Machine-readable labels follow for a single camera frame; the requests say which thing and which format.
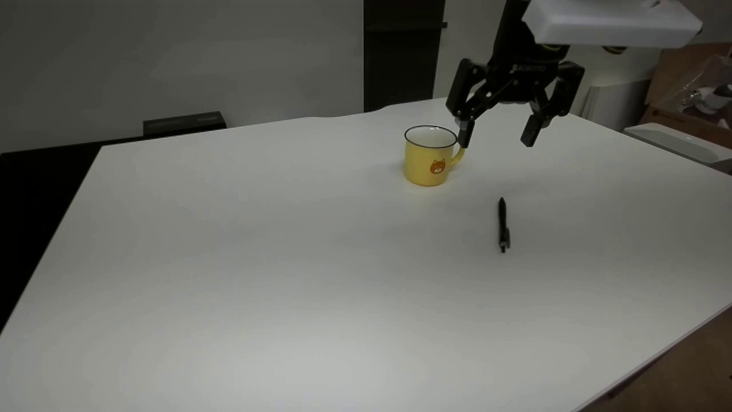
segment yellow cup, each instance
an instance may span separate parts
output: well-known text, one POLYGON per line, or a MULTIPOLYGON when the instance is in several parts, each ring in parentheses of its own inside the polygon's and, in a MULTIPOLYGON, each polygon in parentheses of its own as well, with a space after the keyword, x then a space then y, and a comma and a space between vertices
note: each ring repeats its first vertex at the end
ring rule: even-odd
POLYGON ((413 125, 404 131, 404 176, 413 186, 441 186, 464 151, 456 151, 458 135, 441 125, 413 125))

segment cardboard box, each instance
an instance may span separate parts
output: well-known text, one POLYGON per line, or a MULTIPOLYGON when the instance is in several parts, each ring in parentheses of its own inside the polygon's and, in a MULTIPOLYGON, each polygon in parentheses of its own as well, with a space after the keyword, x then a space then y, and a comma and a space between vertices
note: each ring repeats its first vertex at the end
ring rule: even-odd
POLYGON ((687 78, 694 69, 698 69, 709 58, 729 56, 729 51, 732 51, 732 44, 698 44, 682 51, 663 51, 645 97, 647 109, 642 115, 642 122, 663 123, 663 125, 670 125, 688 135, 698 135, 703 139, 732 149, 729 128, 721 128, 701 116, 690 116, 690 115, 663 107, 663 97, 669 97, 672 88, 679 88, 677 82, 682 78, 687 78))

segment tabletop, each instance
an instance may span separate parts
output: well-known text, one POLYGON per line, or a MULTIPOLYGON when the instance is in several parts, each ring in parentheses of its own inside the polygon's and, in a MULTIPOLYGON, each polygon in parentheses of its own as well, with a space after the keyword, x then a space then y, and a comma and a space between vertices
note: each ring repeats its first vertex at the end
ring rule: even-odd
POLYGON ((578 410, 732 305, 732 180, 444 101, 105 147, 0 337, 0 410, 578 410), (496 202, 513 250, 499 251, 496 202))

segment marker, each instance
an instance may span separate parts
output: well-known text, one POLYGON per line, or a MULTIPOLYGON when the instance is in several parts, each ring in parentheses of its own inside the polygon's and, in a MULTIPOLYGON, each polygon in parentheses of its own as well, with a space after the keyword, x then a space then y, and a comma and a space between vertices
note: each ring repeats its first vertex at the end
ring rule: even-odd
POLYGON ((508 231, 508 211, 506 211, 506 200, 502 196, 499 202, 499 247, 502 254, 506 254, 506 250, 511 247, 511 231, 508 231))

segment dark door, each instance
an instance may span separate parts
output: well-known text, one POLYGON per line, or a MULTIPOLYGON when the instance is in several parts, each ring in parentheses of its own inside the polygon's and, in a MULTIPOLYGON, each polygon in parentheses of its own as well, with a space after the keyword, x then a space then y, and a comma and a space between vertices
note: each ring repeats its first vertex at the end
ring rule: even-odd
POLYGON ((364 107, 432 98, 444 0, 364 0, 364 107))

